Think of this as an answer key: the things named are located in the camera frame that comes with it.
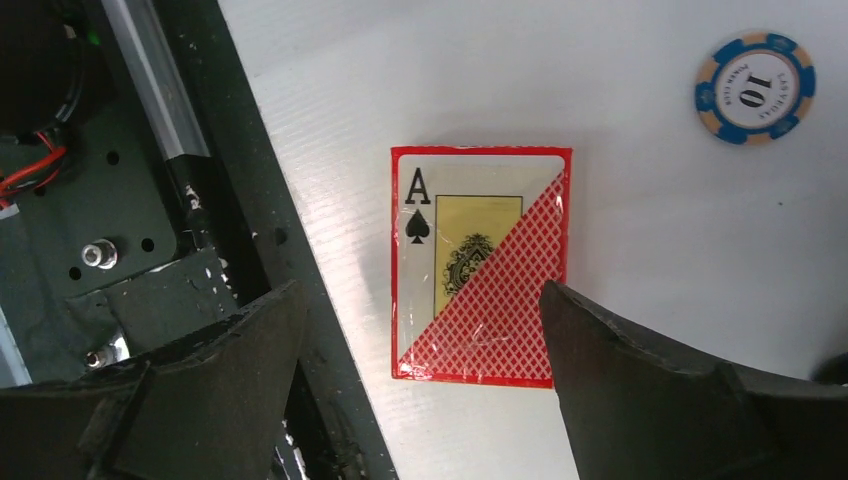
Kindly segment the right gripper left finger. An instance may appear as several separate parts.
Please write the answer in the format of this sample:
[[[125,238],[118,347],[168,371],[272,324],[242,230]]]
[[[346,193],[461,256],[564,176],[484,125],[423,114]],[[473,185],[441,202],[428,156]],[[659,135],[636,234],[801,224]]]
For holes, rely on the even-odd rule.
[[[291,281],[71,382],[1,393],[5,479],[264,479],[305,329]]]

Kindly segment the red playing card box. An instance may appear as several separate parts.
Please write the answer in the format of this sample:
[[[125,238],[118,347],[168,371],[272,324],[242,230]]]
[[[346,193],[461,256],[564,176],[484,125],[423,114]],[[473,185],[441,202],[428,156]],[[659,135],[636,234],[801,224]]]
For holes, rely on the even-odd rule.
[[[538,298],[566,278],[572,150],[391,150],[398,380],[549,388]]]

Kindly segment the poker chip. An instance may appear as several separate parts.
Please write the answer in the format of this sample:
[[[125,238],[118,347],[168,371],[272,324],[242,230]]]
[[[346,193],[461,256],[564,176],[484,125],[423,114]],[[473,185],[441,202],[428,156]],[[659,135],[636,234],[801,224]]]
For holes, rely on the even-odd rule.
[[[693,101],[706,130],[733,145],[778,140],[806,117],[817,74],[808,51],[769,30],[743,32],[714,50],[695,77]]]

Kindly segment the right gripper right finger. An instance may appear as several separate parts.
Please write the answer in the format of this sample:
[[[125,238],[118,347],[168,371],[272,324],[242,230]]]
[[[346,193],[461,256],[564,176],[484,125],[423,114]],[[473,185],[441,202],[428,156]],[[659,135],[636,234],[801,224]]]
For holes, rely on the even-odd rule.
[[[743,366],[570,287],[539,299],[583,479],[843,479],[847,390]]]

